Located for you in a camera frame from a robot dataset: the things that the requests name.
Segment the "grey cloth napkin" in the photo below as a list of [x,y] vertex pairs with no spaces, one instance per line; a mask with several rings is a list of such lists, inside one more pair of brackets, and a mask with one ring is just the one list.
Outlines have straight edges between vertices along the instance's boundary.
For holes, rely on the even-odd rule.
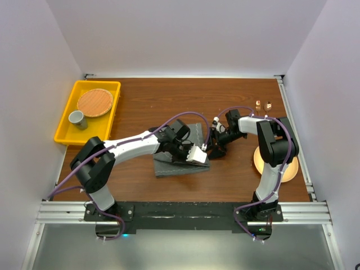
[[[188,139],[196,146],[201,146],[204,142],[203,130],[201,123],[189,124],[190,135]],[[204,164],[185,164],[172,162],[172,155],[168,152],[153,154],[154,171],[157,178],[181,176],[207,172],[210,170],[210,161],[207,158]]]

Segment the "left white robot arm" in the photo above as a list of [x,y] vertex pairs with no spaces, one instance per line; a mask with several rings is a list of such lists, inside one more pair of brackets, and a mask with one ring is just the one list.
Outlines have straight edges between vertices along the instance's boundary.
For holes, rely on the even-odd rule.
[[119,219],[122,214],[107,182],[114,166],[144,155],[167,152],[173,161],[203,163],[206,154],[187,141],[190,128],[177,119],[171,125],[151,128],[139,135],[116,141],[93,137],[70,163],[71,176],[76,176],[94,204],[96,213],[105,221]]

